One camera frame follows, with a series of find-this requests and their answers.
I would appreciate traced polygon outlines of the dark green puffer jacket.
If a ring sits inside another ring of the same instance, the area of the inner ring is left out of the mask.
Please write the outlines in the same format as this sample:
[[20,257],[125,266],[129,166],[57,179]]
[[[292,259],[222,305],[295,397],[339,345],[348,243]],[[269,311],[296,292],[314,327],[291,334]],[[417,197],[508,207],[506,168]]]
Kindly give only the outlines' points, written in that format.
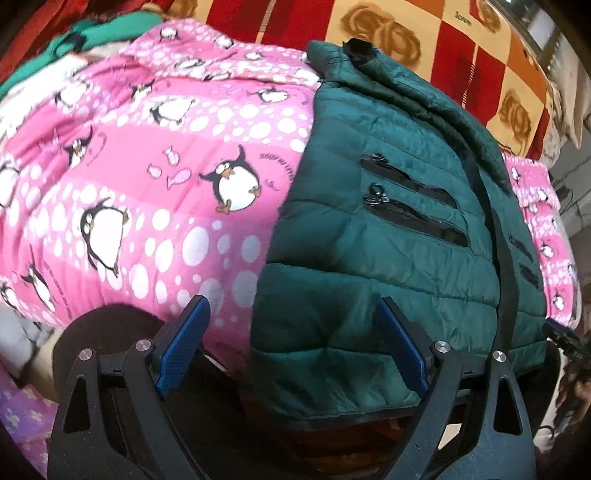
[[322,83],[259,276],[249,375],[311,422],[415,406],[373,315],[394,300],[434,340],[517,374],[546,356],[536,248],[496,140],[443,91],[353,39],[312,41]]

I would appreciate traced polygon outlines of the purple floral cloth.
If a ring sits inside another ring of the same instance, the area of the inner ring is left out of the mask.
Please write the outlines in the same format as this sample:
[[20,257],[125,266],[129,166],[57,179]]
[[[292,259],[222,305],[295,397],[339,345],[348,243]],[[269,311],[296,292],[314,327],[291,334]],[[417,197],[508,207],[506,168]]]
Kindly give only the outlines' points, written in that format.
[[1,453],[1,478],[46,479],[48,442],[57,404],[32,385],[18,386],[1,365],[1,441],[8,445]]

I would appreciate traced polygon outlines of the pink penguin quilt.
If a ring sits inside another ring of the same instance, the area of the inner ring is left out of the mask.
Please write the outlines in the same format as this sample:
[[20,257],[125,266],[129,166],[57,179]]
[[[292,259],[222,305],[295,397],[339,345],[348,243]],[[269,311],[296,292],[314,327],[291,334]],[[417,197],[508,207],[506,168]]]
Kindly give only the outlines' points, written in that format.
[[257,284],[314,123],[303,51],[162,23],[35,80],[1,109],[1,306],[50,327],[127,303],[211,304],[207,343],[242,368]]

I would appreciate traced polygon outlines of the red beige rose blanket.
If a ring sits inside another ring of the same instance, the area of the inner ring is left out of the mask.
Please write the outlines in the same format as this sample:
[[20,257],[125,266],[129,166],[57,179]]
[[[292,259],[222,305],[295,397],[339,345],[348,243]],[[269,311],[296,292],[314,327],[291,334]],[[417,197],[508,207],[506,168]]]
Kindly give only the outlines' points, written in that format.
[[490,1],[160,1],[237,40],[304,49],[311,40],[372,43],[470,112],[506,150],[537,160],[551,91],[533,50]]

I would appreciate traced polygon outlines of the green cloth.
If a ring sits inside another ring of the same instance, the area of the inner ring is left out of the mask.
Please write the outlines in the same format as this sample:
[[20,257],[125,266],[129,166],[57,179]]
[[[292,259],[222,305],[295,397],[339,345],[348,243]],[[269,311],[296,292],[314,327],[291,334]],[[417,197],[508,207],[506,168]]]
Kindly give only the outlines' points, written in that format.
[[55,37],[36,57],[19,66],[2,84],[1,98],[17,84],[70,53],[82,53],[107,43],[135,40],[163,20],[148,11],[135,11],[99,22],[85,19]]

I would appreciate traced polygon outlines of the red gold fabric pile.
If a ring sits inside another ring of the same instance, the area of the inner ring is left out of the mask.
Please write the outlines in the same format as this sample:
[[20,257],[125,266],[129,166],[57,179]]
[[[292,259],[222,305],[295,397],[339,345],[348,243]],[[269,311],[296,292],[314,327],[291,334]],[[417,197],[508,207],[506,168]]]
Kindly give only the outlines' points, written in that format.
[[80,20],[105,21],[146,1],[2,1],[1,81]]

